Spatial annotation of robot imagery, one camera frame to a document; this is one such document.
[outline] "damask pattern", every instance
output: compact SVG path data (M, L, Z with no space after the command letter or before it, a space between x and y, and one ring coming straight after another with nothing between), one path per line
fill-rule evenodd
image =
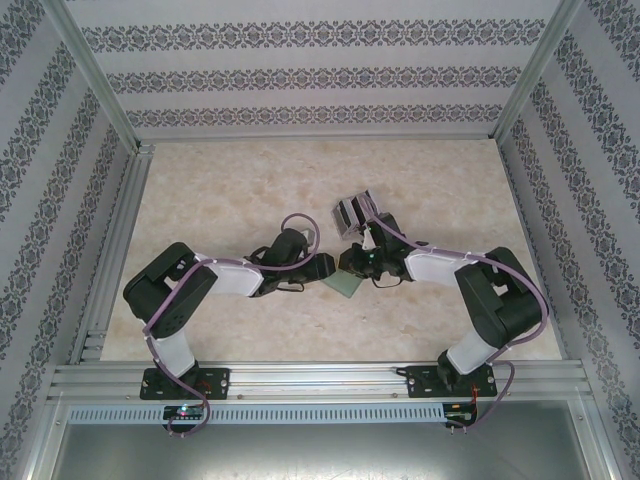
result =
M502 87L519 67L361 67L108 74L117 94L327 88Z
M573 88L580 107L596 134L602 151L613 167L631 208L640 222L640 161L638 148L631 142L627 129L616 115L613 104L587 62L573 35L564 36L555 58Z
M575 260L573 246L560 217L557 204L553 200L551 189L540 165L534 145L524 122L518 119L511 129L511 135L519 153L519 160L529 179L529 185L535 195L535 201L540 210L547 235L558 261L569 300L573 304L578 325L582 329L585 346L592 356L596 374L602 383L602 392L606 395L607 405L612 413L612 419L618 426L618 435L625 444L625 453L631 460L631 469L636 476L640 476L640 425L638 417L632 412L630 396L625 392L626 385L620 380L620 368L615 363L615 354L609 340L602 333L602 324L593 306L589 289L580 273L580 265ZM513 173L509 163L505 163L512 185L515 185ZM520 211L524 208L516 191L516 198ZM533 240L531 230L527 225L527 232Z
M13 66L44 18L38 0L15 0L0 22L0 91Z
M616 305L627 323L627 332L635 339L634 347L640 349L640 288L629 273L629 264L617 246L618 240L610 231L607 216L600 207L595 189L591 186L587 170L582 166L578 151L569 138L557 107L544 82L539 82L531 93L531 101L540 116L547 138L558 158L560 168L569 182L576 207L581 214L594 251L604 268L604 277L615 295Z
M636 7L629 0L588 0L587 5L635 81L640 81L640 15Z
M128 111L135 128L326 123L493 122L502 105L341 105Z
M545 22L369 20L84 27L94 53L382 45L533 45Z
M20 390L16 392L16 401L9 410L9 421L4 425L4 435L0 440L0 458L3 460L4 470L0 471L0 478L11 478L12 470L17 463L27 422L33 415L33 404L42 385L42 376L55 345L59 324L64 318L69 292L80 266L118 142L118 135L113 126L110 126L78 211L67 250L62 256L47 307L42 313L38 334L29 352L25 373L20 379Z
M75 69L73 57L64 43L56 50L47 65L47 70L38 82L29 107L20 118L14 136L0 159L0 223L11 208L12 199L22 184L26 167L31 164L36 147L40 144L44 130L49 125L53 112L58 106L71 74Z
M116 203L118 202L118 198L120 197L120 187L122 186L122 182L124 181L124 177L127 173L128 165L135 156L136 155L134 153L129 154L125 162L124 168L122 169L122 173L120 174L120 181L118 182L118 188L116 190L116 194L114 196L111 209L109 210L110 213L109 213L109 219L107 220L107 226L105 227L104 233L102 234L102 240L100 241L100 248L98 248L98 255L96 257L98 260L102 256L102 250L107 241L107 234L109 233L109 227L111 226L111 218L113 217L113 214L116 209ZM96 261L95 264L93 265L93 270L91 271L90 280L89 280L89 283L87 284L87 293L85 293L84 295L84 300L82 301L82 308L80 309L80 314L78 315L78 319L75 322L76 330L73 333L73 338L71 339L71 342L69 343L70 347L69 347L69 352L67 353L67 363L71 361L71 355L73 355L73 349L76 345L76 341L78 340L78 334L80 333L80 326L82 324L82 319L84 318L84 312L86 311L87 306L89 305L89 295L91 295L91 291L93 290L93 282L96 279L96 273L98 273L99 265L100 265L100 262Z
M98 99L89 90L84 95L42 199L38 203L35 219L29 225L29 234L25 237L18 259L14 262L15 268L9 274L3 292L4 297L0 301L0 360L5 359L5 351L13 340L12 332L15 331L22 315L24 302L42 263L42 255L49 243L51 231L58 220L62 203L99 110Z

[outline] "patterned wallpaper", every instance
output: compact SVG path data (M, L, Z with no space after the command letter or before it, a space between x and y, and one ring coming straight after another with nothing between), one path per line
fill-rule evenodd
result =
M640 15L584 2L501 146L565 348L640 477Z
M67 3L144 139L486 135L557 4Z
M0 479L65 363L129 155L42 6L0 6Z

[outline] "beige marble surface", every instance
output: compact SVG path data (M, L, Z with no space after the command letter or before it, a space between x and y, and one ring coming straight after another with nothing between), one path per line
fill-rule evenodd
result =
M287 214L319 223L321 250L349 247L333 225L336 201L366 188L410 238L463 251L511 248L533 274L496 145L483 141L160 144L151 164L103 360L149 359L123 286L175 241L210 256L270 245ZM294 221L294 227L306 227ZM471 328L455 288L369 282L347 299L315 283L304 294L210 295L187 326L200 360L435 360ZM557 359L551 328L505 357Z

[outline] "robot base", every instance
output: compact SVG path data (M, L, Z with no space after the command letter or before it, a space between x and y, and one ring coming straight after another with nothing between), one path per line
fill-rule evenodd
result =
M181 380L204 393L208 400L226 400L229 392L229 373L228 368L198 368L194 378ZM197 397L173 383L159 369L147 368L142 377L140 399L197 400Z
M477 397L495 397L498 394L493 369L482 365L469 375L460 377L451 390L438 377L434 365L414 365L398 368L396 373L407 379L409 398L470 397L476 387Z

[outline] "robotic arm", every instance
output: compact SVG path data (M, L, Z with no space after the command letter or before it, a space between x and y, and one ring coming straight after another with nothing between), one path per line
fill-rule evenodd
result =
M236 294L257 298L275 290L285 290L280 287L283 283L304 289L306 283L333 274L335 260L326 253L317 253L304 265L286 269L308 255L308 248L314 241L312 237L311 231L286 228L271 247L259 248L246 257L247 261L214 261L196 270L150 330L159 363L174 377L194 386L198 363L187 343L184 327L206 295ZM206 258L184 243L169 246L125 286L124 298L133 314L147 324L173 290L167 282L180 281L193 265ZM260 267L285 268L273 271Z
M370 193L365 192L365 195L369 198L369 203L375 205ZM367 209L360 205L361 198L356 196L343 200L334 211L334 218L343 238L355 233L362 237L361 242L353 243L340 256L338 266L341 270L360 278L370 278L374 283L386 272L399 278L400 282L435 282L460 288L473 329L438 358L438 376L449 389L461 377L484 365L516 337L540 323L540 304L522 282L481 262L466 258L452 259L407 245L382 228L378 222L367 218ZM337 217L336 212L341 211L346 214ZM386 226L400 233L393 215L382 213L377 217ZM349 231L353 225L360 227ZM498 247L484 256L511 267L529 279L509 249ZM503 291L499 293L497 288L502 288Z

